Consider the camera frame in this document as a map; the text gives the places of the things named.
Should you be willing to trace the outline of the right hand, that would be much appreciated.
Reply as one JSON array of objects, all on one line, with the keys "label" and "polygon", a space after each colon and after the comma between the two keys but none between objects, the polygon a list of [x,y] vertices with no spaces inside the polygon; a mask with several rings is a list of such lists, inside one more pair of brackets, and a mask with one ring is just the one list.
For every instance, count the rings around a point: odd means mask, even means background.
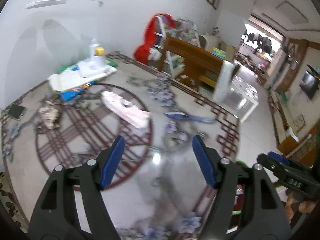
[{"label": "right hand", "polygon": [[318,203],[317,201],[313,202],[309,200],[299,203],[295,199],[293,191],[287,190],[286,194],[287,201],[284,207],[289,223],[291,223],[291,220],[293,219],[296,212],[300,212],[302,214],[312,213]]}]

